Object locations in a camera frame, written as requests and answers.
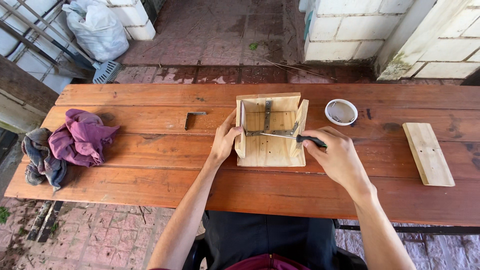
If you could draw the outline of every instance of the screwdriver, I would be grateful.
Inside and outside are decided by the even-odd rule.
[[[275,136],[275,137],[281,137],[281,138],[288,138],[288,139],[294,139],[297,140],[297,143],[301,143],[304,140],[311,140],[313,141],[318,147],[327,147],[327,145],[318,139],[317,137],[310,137],[310,136],[302,136],[302,135],[297,135],[297,137],[291,137],[291,136],[283,136],[283,135],[276,135],[276,134],[268,134],[268,133],[263,133],[259,132],[262,135],[268,135],[268,136]]]

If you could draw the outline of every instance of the crumpled cloth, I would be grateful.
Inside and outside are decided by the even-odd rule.
[[[25,180],[31,185],[38,185],[45,179],[59,190],[59,185],[67,172],[67,162],[52,155],[48,147],[48,137],[52,132],[46,128],[37,128],[25,135],[22,151],[30,158],[25,170]]]
[[[70,109],[65,124],[48,139],[53,155],[76,165],[91,167],[103,163],[103,146],[113,142],[120,126],[104,126],[93,113]]]

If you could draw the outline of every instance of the hand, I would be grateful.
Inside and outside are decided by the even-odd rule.
[[[233,110],[227,119],[225,119],[225,121],[216,129],[212,151],[208,157],[215,163],[215,165],[219,166],[223,161],[225,161],[232,151],[232,145],[235,137],[243,132],[243,128],[241,126],[230,128],[230,124],[235,118],[236,112],[237,109]]]
[[[362,195],[376,194],[376,189],[355,151],[352,139],[341,134],[333,127],[326,126],[317,130],[306,130],[303,136],[317,137],[327,145],[325,152],[311,140],[303,141],[303,146],[323,167],[327,175],[342,185],[354,201]]]

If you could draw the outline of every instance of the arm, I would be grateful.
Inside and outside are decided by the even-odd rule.
[[[368,268],[415,269],[377,197],[377,189],[370,182],[355,151],[352,140],[332,127],[308,130],[303,136],[324,141],[325,152],[306,140],[303,145],[323,167],[327,175],[342,185],[350,194],[357,210]]]
[[[216,171],[230,155],[235,136],[243,132],[242,127],[230,129],[235,113],[236,110],[216,129],[212,151],[168,221],[153,250],[147,269],[181,270],[183,268],[195,239],[198,224],[202,219]]]

